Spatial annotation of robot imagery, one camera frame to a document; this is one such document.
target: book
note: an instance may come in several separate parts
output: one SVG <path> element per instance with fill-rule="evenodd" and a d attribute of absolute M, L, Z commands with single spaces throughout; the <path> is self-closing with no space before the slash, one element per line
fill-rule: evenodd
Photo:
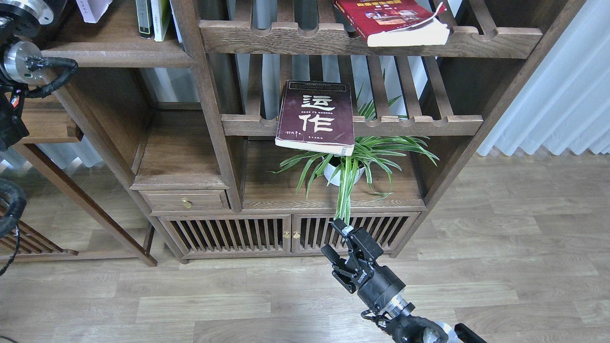
<path fill-rule="evenodd" d="M 95 24 L 108 9 L 112 0 L 76 0 L 85 23 Z"/>
<path fill-rule="evenodd" d="M 178 43 L 182 45 L 182 35 L 180 34 L 180 28 L 178 27 L 178 20 L 176 20 L 176 13 L 174 12 L 173 6 L 171 6 L 171 17 L 174 19 L 174 26 L 176 27 L 176 38 L 178 39 Z"/>
<path fill-rule="evenodd" d="M 286 148 L 351 156 L 352 98 L 346 84 L 286 81 L 275 144 Z"/>
<path fill-rule="evenodd" d="M 153 13 L 151 0 L 135 0 L 135 11 L 138 13 L 138 27 L 140 37 L 150 39 L 153 37 Z"/>
<path fill-rule="evenodd" d="M 154 26 L 154 41 L 162 42 L 170 25 L 170 0 L 151 0 L 152 25 Z"/>
<path fill-rule="evenodd" d="M 441 2 L 432 13 L 415 0 L 334 0 L 368 46 L 444 45 L 449 28 L 436 16 L 447 10 Z"/>

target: wooden floor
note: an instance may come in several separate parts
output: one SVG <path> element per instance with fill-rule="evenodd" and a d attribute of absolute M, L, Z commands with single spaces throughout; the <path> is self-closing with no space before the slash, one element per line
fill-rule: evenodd
<path fill-rule="evenodd" d="M 146 222 L 106 168 L 69 173 L 120 224 Z M 112 248 L 34 171 L 2 175 L 63 248 Z M 610 342 L 610 156 L 474 157 L 396 259 L 414 314 L 488 342 Z M 391 342 L 324 257 L 15 263 L 0 335 L 27 342 Z"/>

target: brass drawer knob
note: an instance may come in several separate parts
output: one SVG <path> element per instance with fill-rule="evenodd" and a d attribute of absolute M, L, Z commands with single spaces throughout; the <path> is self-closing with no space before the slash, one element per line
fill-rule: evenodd
<path fill-rule="evenodd" d="M 185 208 L 191 208 L 191 207 L 193 207 L 193 203 L 192 203 L 192 202 L 190 202 L 190 201 L 189 201 L 187 198 L 182 198 L 182 205 L 183 205 Z"/>

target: spider plant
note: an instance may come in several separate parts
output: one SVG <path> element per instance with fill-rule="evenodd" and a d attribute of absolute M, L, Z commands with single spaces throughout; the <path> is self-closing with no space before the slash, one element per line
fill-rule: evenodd
<path fill-rule="evenodd" d="M 388 101 L 388 105 L 392 105 L 400 97 L 393 98 Z M 373 100 L 363 104 L 358 108 L 358 114 L 364 116 L 367 119 L 373 119 L 376 116 L 375 104 Z M 306 161 L 305 166 L 301 172 L 296 192 L 298 193 L 305 181 L 306 184 L 306 197 L 309 197 L 309 190 L 313 181 L 320 177 L 324 173 L 324 169 L 328 164 L 331 163 L 331 159 L 335 157 L 335 161 L 338 160 L 338 165 L 332 174 L 332 179 L 340 173 L 340 185 L 339 194 L 337 196 L 337 210 L 335 212 L 335 219 L 341 218 L 344 222 L 348 223 L 351 214 L 351 192 L 354 187 L 354 181 L 358 174 L 358 169 L 364 168 L 364 173 L 367 178 L 367 184 L 369 189 L 375 194 L 380 196 L 379 200 L 384 199 L 392 193 L 392 168 L 402 171 L 402 168 L 395 162 L 386 158 L 387 156 L 406 156 L 409 152 L 420 153 L 427 156 L 436 165 L 436 160 L 439 158 L 426 150 L 427 144 L 418 137 L 407 137 L 407 136 L 391 136 L 391 137 L 356 137 L 354 152 L 351 156 L 340 156 L 329 153 L 318 153 L 314 151 L 303 151 L 300 154 L 292 156 L 282 161 L 279 166 L 280 170 L 272 171 L 272 173 L 284 172 L 301 161 Z M 375 192 L 372 188 L 373 174 L 371 172 L 371 166 L 377 165 L 387 174 L 388 180 L 390 181 L 390 189 L 388 192 Z"/>

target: red book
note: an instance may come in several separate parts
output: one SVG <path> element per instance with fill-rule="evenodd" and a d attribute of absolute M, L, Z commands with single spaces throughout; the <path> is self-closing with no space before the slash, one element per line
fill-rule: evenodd
<path fill-rule="evenodd" d="M 351 102 L 346 84 L 286 81 L 275 144 L 350 156 L 354 151 Z"/>
<path fill-rule="evenodd" d="M 440 4 L 435 13 L 415 0 L 334 0 L 334 5 L 358 31 L 368 46 L 444 45 L 449 28 L 436 19 L 447 8 Z"/>

